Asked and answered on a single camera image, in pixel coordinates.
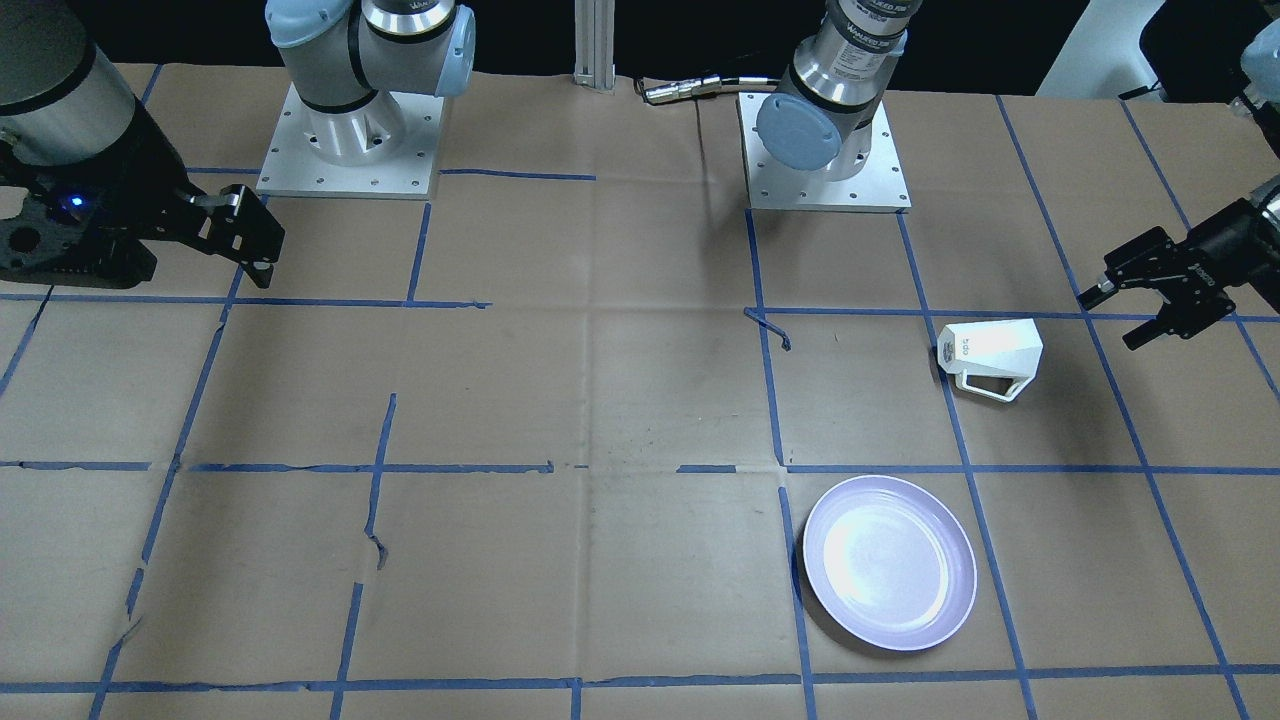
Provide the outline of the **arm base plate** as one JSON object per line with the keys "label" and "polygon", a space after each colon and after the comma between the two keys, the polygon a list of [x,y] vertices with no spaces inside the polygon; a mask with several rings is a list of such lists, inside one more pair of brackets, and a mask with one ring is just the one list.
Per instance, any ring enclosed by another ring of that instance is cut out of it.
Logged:
{"label": "arm base plate", "polygon": [[431,197],[448,101],[380,92],[340,114],[306,105],[289,87],[262,160],[259,193],[273,197]]}
{"label": "arm base plate", "polygon": [[748,201],[756,210],[908,211],[911,196],[883,105],[841,128],[790,94],[739,95]]}

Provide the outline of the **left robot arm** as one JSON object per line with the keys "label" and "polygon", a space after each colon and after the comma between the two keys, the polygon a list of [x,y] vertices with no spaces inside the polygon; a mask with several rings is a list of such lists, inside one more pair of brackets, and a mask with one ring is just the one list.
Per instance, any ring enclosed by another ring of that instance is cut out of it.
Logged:
{"label": "left robot arm", "polygon": [[[803,40],[780,86],[745,120],[765,168],[810,183],[809,199],[867,169],[876,113],[908,40],[915,1],[829,1],[818,32]],[[1277,305],[1277,181],[1230,202],[1176,241],[1155,227],[1103,259],[1103,273],[1076,300],[1091,310],[1129,288],[1162,300],[1152,320],[1124,336],[1139,348],[1164,334],[1188,340],[1235,309],[1229,290],[1249,286]]]}

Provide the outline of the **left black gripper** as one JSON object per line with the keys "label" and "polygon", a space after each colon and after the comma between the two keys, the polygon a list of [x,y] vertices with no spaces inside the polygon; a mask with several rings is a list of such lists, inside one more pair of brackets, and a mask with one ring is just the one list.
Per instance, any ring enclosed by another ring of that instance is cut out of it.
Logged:
{"label": "left black gripper", "polygon": [[1103,258],[1100,281],[1076,296],[1093,310],[1120,290],[1156,291],[1156,318],[1123,336],[1130,350],[1171,331],[1204,331],[1236,309],[1228,288],[1251,286],[1279,310],[1277,196],[1238,199],[1176,242],[1161,227],[1125,242]]}

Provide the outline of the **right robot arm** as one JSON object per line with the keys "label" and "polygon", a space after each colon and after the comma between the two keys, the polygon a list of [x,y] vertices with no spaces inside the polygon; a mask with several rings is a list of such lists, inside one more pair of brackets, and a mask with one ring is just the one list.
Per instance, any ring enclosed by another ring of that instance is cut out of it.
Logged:
{"label": "right robot arm", "polygon": [[285,232],[244,184],[207,193],[64,1],[5,1],[3,186],[23,192],[3,220],[1,277],[23,284],[129,290],[157,265],[148,241],[178,242],[271,283]]}

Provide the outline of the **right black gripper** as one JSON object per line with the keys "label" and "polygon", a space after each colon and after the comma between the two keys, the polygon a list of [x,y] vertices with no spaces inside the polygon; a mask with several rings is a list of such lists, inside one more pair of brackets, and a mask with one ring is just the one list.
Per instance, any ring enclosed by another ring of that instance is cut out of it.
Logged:
{"label": "right black gripper", "polygon": [[270,287],[285,232],[248,186],[202,191],[151,131],[128,129],[101,154],[60,167],[19,160],[18,140],[3,132],[3,187],[26,192],[3,219],[3,281],[134,288],[154,278],[147,243],[160,241],[225,258]]}

